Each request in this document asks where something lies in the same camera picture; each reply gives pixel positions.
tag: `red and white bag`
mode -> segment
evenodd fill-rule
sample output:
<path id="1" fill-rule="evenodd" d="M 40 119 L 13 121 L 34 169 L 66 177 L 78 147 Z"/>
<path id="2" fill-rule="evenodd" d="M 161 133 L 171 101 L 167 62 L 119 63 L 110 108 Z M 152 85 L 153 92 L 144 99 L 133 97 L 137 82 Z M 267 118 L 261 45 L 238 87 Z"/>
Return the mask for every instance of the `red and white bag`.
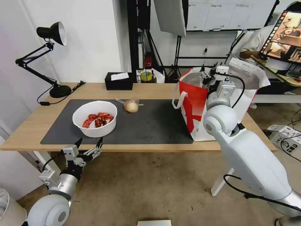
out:
<path id="1" fill-rule="evenodd" d="M 179 86 L 180 89 L 179 102 L 177 105 L 175 105 L 174 103 L 176 93 L 177 93 L 177 87 L 176 87 L 173 95 L 172 105 L 175 109 L 181 108 L 181 112 L 186 122 L 188 131 L 194 141 L 210 141 L 210 140 L 215 140 L 215 138 L 209 135 L 203 126 L 203 117 L 207 112 L 206 101 L 207 101 L 208 89 L 183 82 L 183 80 L 187 81 L 187 76 L 189 76 L 191 73 L 199 72 L 200 69 L 201 69 L 200 67 L 191 68 L 190 71 L 188 71 L 186 74 L 180 77 L 177 85 L 177 87 Z M 259 88 L 269 85 L 269 81 L 265 75 L 265 72 L 259 67 L 256 67 L 255 69 L 256 70 L 259 69 L 259 72 L 256 74 L 257 76 L 258 74 L 260 74 L 260 76 L 258 76 L 260 81 Z M 205 71 L 207 73 L 209 73 L 209 70 L 210 70 L 209 68 L 205 68 Z M 235 91 L 233 92 L 230 98 L 231 105 L 233 105 L 236 102 L 241 92 L 242 89 L 240 88 L 235 89 Z M 257 89 L 247 89 L 247 85 L 246 85 L 246 89 L 244 91 L 243 96 L 241 97 L 237 105 L 234 107 L 234 110 L 237 114 L 237 118 L 239 121 L 243 119 L 256 92 Z"/>

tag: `black desk lamp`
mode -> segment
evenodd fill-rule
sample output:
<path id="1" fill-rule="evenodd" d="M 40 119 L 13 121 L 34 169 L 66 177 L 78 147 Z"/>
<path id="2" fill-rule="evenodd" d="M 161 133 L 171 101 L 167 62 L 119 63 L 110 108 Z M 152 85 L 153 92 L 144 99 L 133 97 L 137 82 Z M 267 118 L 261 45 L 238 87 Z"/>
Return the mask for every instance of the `black desk lamp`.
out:
<path id="1" fill-rule="evenodd" d="M 19 67 L 24 68 L 25 70 L 35 74 L 36 76 L 43 79 L 44 81 L 50 83 L 53 86 L 53 88 L 50 90 L 51 97 L 60 98 L 60 97 L 65 97 L 65 96 L 70 95 L 71 88 L 69 86 L 59 85 L 55 79 L 49 78 L 45 75 L 42 75 L 39 72 L 37 72 L 34 69 L 27 66 L 32 61 L 40 58 L 41 56 L 43 56 L 53 50 L 54 43 L 51 42 L 50 39 L 53 39 L 58 44 L 66 46 L 67 38 L 66 38 L 66 33 L 65 33 L 63 24 L 61 22 L 56 22 L 50 28 L 38 27 L 37 34 L 38 34 L 38 36 L 43 38 L 46 41 L 46 43 L 42 47 L 27 54 L 26 56 L 24 56 L 20 59 L 16 59 L 16 64 Z M 36 53 L 37 51 L 39 51 L 45 47 L 48 48 L 48 50 L 46 52 L 43 52 L 38 56 L 31 56 L 32 54 Z"/>

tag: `shopping bag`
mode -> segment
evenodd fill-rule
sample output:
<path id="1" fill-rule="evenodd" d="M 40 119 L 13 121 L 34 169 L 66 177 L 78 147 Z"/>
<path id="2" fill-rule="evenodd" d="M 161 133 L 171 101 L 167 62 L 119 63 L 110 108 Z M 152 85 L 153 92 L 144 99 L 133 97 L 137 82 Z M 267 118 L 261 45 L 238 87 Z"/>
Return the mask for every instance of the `shopping bag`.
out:
<path id="1" fill-rule="evenodd" d="M 261 68 L 239 59 L 232 58 L 229 63 L 229 68 L 231 73 L 241 77 L 246 85 L 242 97 L 233 108 L 238 122 L 241 122 L 255 97 L 257 90 L 270 83 L 265 72 Z M 206 101 L 208 90 L 202 88 L 201 82 L 195 79 L 197 77 L 193 75 L 193 73 L 198 73 L 200 70 L 201 67 L 191 68 L 186 74 L 180 77 L 177 84 L 177 87 L 179 86 L 180 90 L 180 98 L 178 104 L 175 105 L 174 100 L 177 93 L 176 87 L 172 105 L 175 109 L 181 108 L 187 129 L 194 141 L 210 141 L 215 140 L 215 138 L 209 135 L 203 126 L 203 117 L 207 112 Z M 209 71 L 209 68 L 205 68 L 206 73 L 209 73 Z M 242 84 L 235 78 L 231 80 L 236 85 L 236 89 L 230 97 L 230 105 L 232 106 L 242 92 Z"/>
<path id="2" fill-rule="evenodd" d="M 181 112 L 187 129 L 191 134 L 194 141 L 200 141 L 198 134 L 208 134 L 202 122 L 203 112 L 207 100 L 208 89 L 200 86 L 192 85 L 183 82 L 187 76 L 191 73 L 199 72 L 200 68 L 192 68 L 185 75 L 180 77 L 177 87 L 179 86 L 180 97 L 177 105 L 175 105 L 175 97 L 177 93 L 177 87 L 174 91 L 172 105 L 175 109 L 181 108 Z"/>

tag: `lamp base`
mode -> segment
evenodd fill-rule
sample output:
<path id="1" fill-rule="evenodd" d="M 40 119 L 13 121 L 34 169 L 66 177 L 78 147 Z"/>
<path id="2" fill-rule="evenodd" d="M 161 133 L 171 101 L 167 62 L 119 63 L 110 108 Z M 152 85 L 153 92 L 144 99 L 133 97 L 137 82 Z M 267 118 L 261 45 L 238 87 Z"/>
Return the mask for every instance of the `lamp base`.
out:
<path id="1" fill-rule="evenodd" d="M 49 94 L 52 98 L 61 98 L 70 95 L 71 88 L 69 86 L 60 85 L 53 87 Z"/>

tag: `black desk mat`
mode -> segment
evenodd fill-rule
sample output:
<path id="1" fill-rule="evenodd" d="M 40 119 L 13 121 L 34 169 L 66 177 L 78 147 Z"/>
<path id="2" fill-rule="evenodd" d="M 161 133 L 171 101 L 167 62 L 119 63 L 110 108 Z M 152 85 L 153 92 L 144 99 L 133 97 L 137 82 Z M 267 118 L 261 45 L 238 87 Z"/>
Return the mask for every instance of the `black desk mat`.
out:
<path id="1" fill-rule="evenodd" d="M 83 104 L 95 100 L 70 100 L 41 144 L 73 144 L 83 137 L 82 144 L 96 144 L 99 138 L 85 136 L 72 122 L 72 115 Z M 144 106 L 128 113 L 123 104 L 105 100 L 117 107 L 116 127 L 104 136 L 104 144 L 190 144 L 193 142 L 180 109 L 171 100 L 139 100 Z"/>

